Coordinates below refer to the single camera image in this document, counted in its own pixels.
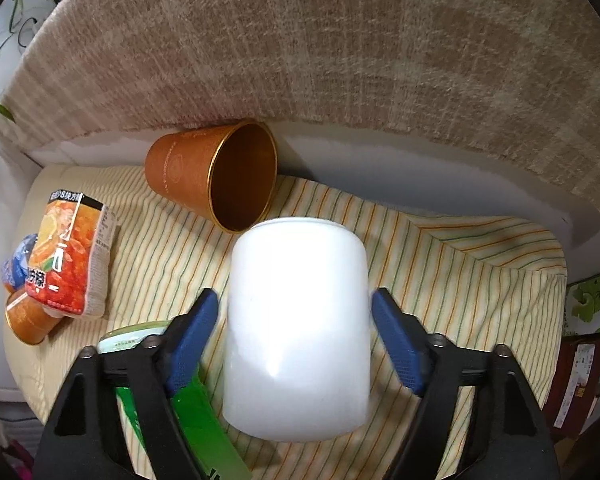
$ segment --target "snack package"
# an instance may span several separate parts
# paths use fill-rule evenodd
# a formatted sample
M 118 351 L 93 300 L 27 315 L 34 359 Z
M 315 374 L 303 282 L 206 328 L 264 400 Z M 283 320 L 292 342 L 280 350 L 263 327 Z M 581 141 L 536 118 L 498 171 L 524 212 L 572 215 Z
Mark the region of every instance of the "snack package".
M 36 243 L 36 236 L 35 233 L 25 236 L 13 251 L 13 256 L 5 260 L 0 268 L 2 284 L 11 293 L 24 286 L 29 269 L 29 255 Z
M 115 217 L 83 193 L 51 194 L 29 257 L 25 290 L 67 316 L 104 314 Z

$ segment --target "food packaging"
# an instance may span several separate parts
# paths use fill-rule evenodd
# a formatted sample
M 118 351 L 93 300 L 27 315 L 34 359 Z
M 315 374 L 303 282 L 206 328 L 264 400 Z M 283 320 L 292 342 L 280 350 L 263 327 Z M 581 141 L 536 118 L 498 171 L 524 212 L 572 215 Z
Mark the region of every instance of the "food packaging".
M 27 295 L 24 288 L 9 296 L 5 316 L 11 331 L 28 345 L 42 343 L 63 318 L 59 312 L 46 312 L 40 303 Z
M 29 271 L 29 255 L 36 243 L 36 236 L 35 233 L 25 236 L 13 251 L 13 256 L 5 260 L 0 268 L 2 284 L 11 293 L 24 286 Z
M 79 192 L 53 192 L 29 257 L 27 294 L 66 316 L 102 316 L 115 227 L 103 203 Z
M 362 425 L 370 388 L 365 248 L 334 222 L 280 218 L 235 244 L 228 292 L 224 418 L 282 442 Z

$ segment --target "orange paper cup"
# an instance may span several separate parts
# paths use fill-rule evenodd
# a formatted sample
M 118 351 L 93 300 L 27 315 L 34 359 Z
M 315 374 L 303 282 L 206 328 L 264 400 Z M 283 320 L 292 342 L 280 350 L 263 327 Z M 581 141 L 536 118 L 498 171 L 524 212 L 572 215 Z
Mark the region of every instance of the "orange paper cup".
M 267 213 L 278 154 L 270 130 L 244 120 L 161 137 L 149 149 L 144 174 L 157 194 L 240 233 Z
M 42 343 L 51 329 L 62 320 L 62 316 L 47 314 L 41 304 L 27 296 L 24 288 L 9 296 L 4 314 L 15 336 L 28 345 Z

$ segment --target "striped fabric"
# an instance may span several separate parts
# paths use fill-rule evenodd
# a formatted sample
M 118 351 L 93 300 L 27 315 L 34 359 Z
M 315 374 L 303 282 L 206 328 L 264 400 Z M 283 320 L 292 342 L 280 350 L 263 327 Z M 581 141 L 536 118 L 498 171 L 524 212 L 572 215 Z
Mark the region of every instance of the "striped fabric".
M 222 349 L 226 332 L 228 261 L 235 237 L 168 202 L 148 188 L 141 168 L 43 170 L 27 199 L 18 237 L 37 228 L 48 194 L 80 190 L 107 203 L 119 219 L 105 318 L 71 320 L 37 347 L 5 332 L 18 384 L 43 420 L 77 351 L 105 332 L 188 309 L 199 291 L 221 297 L 221 319 L 203 355 L 202 378 L 221 413 Z M 566 268 L 559 243 L 536 224 L 517 218 L 423 218 L 397 212 L 315 182 L 280 177 L 269 214 L 311 216 L 344 224 L 364 242 L 370 286 L 386 286 L 405 312 L 456 344 L 491 349 L 509 344 L 544 402 L 562 328 Z M 370 415 L 359 430 L 307 444 L 266 442 L 227 428 L 255 480 L 381 479 L 402 440 L 417 400 L 400 386 L 382 342 L 372 333 Z M 460 394 L 440 476 L 459 458 L 471 393 Z M 124 419 L 137 471 L 148 460 Z

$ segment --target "orange juice package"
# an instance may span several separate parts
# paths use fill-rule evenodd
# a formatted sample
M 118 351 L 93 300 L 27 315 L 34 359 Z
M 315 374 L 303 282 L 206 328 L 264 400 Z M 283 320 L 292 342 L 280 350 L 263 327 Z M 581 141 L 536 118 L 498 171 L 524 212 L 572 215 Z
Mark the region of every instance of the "orange juice package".
M 29 257 L 29 297 L 68 316 L 102 316 L 115 228 L 103 203 L 65 189 L 53 192 Z

